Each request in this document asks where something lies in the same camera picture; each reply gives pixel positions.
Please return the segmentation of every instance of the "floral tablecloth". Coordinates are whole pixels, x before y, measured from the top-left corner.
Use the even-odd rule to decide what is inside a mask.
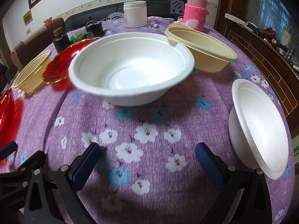
[[[122,32],[164,34],[172,22],[159,17],[149,20],[156,26]],[[195,69],[148,105],[116,107],[74,87],[54,90],[46,85],[31,96],[14,90],[14,97],[24,103],[16,139],[18,150],[9,156],[1,172],[16,169],[37,150],[47,154],[47,168],[57,170],[95,141],[105,148],[105,157],[78,196],[97,223],[199,223],[219,193],[195,158],[196,144],[203,141],[226,164],[246,169],[233,150],[228,132],[231,86],[234,80],[246,78],[273,100],[288,133],[286,171],[279,180],[267,178],[273,223],[281,222],[294,187],[292,141],[283,110],[261,72],[240,49],[213,29],[206,27],[204,32],[231,47],[238,61],[218,73]],[[54,46],[47,49],[53,58]],[[240,195],[225,223],[231,220],[239,199]],[[71,223],[60,200],[59,206],[65,221]]]

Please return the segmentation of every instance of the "brown chair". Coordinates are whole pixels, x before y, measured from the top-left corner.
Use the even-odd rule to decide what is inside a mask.
[[[10,56],[18,71],[22,71],[30,61],[53,42],[55,38],[53,31],[60,27],[64,28],[64,20],[54,19],[29,34],[12,50]]]

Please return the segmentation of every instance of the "transparent round lid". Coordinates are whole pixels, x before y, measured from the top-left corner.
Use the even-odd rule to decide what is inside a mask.
[[[112,13],[106,19],[107,28],[113,32],[122,30],[127,24],[127,17],[120,12]]]

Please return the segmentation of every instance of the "metal screw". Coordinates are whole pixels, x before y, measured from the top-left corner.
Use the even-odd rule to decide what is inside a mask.
[[[263,172],[262,172],[262,170],[261,169],[257,169],[257,174],[262,174]]]
[[[61,168],[60,168],[60,170],[61,170],[62,172],[66,171],[67,169],[68,169],[68,165],[63,165],[63,166],[61,166]]]
[[[39,169],[36,169],[35,171],[34,171],[34,175],[38,175],[40,173],[40,170]]]
[[[236,167],[233,166],[233,165],[229,165],[229,166],[228,166],[228,170],[234,172],[234,171],[236,171]]]

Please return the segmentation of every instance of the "white plastic jar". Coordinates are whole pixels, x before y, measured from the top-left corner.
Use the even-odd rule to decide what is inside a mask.
[[[147,25],[147,4],[145,1],[125,2],[124,14],[128,28],[141,28]]]

